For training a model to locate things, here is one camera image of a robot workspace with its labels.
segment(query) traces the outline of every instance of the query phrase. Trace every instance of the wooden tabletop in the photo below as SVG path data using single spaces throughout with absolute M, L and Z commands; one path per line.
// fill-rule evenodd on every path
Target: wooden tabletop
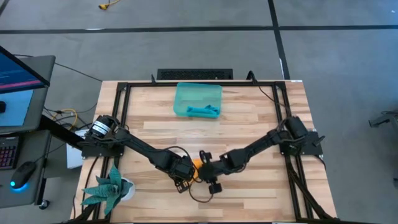
M 117 83 L 102 83 L 95 119 L 99 115 L 112 113 Z M 303 83 L 286 81 L 286 87 L 292 113 L 299 116 L 307 128 L 313 128 Z M 272 97 L 270 87 L 262 89 Z M 258 87 L 224 86 L 218 119 L 176 117 L 174 96 L 175 87 L 133 88 L 126 120 L 130 132 L 159 149 L 176 145 L 185 148 L 192 159 L 199 158 L 199 150 L 211 152 L 217 159 L 228 150 L 247 146 L 277 126 L 275 106 Z M 173 151 L 184 155 L 178 149 Z M 89 158 L 83 163 L 75 197 L 76 215 L 81 212 L 81 190 L 93 160 Z M 327 213 L 335 216 L 323 164 L 313 156 L 302 156 L 302 160 L 309 191 Z M 102 161 L 99 158 L 94 166 L 89 187 L 97 185 L 95 175 L 100 175 Z M 295 220 L 285 162 L 278 146 L 253 157 L 244 172 L 219 176 L 223 191 L 209 203 L 192 200 L 188 192 L 179 194 L 166 174 L 128 148 L 120 160 L 119 170 L 123 177 L 135 183 L 137 190 L 132 199 L 117 205 L 111 222 Z M 301 213 L 305 217 L 302 194 L 297 191 Z M 209 197 L 208 186 L 194 183 L 192 194 L 205 200 Z M 101 206 L 100 218 L 104 217 L 103 210 L 104 206 Z

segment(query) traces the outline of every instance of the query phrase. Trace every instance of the teal plastic bin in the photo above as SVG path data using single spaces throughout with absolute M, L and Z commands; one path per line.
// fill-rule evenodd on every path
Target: teal plastic bin
M 223 87 L 196 83 L 178 83 L 175 93 L 174 112 L 179 116 L 218 118 L 221 113 Z M 215 114 L 188 112 L 188 108 L 217 108 Z

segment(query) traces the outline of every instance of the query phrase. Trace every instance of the black floor strip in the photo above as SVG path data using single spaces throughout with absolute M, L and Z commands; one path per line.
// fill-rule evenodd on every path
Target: black floor strip
M 281 26 L 279 30 L 377 30 L 398 29 L 398 25 L 363 25 L 363 26 Z
M 103 34 L 135 32 L 256 31 L 273 29 L 274 28 L 271 26 L 151 27 L 113 29 L 0 30 L 0 34 Z
M 0 6 L 0 16 L 1 16 L 2 12 L 4 12 L 9 1 L 10 0 L 4 0 L 4 2 L 2 2 L 1 6 Z
M 275 6 L 273 0 L 268 0 L 269 10 L 271 12 L 272 26 L 274 27 L 276 47 L 278 49 L 280 63 L 282 65 L 282 74 L 284 79 L 290 80 L 289 69 L 287 68 L 287 61 L 285 56 L 284 45 L 282 43 L 282 37 L 280 36 L 280 30 L 278 25 L 278 19 L 276 16 Z

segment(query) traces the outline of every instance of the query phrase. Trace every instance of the artificial plant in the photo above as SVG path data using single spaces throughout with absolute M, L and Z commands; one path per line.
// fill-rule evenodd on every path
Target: artificial plant
M 86 198 L 81 204 L 92 205 L 106 201 L 105 215 L 107 215 L 128 192 L 132 183 L 122 181 L 122 177 L 118 169 L 112 165 L 109 172 L 109 179 L 100 178 L 96 176 L 98 182 L 97 187 L 89 187 L 83 189 L 84 192 L 92 196 Z

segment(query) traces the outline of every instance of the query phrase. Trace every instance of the white pot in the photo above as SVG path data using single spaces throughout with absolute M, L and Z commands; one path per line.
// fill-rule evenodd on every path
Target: white pot
M 130 200 L 130 198 L 132 198 L 132 196 L 134 196 L 134 194 L 136 193 L 136 185 L 134 184 L 133 181 L 129 179 L 126 179 L 124 177 L 122 177 L 122 179 L 129 183 L 132 183 L 132 187 L 130 187 L 129 192 L 123 198 L 120 199 L 120 201 L 125 202 L 127 200 Z

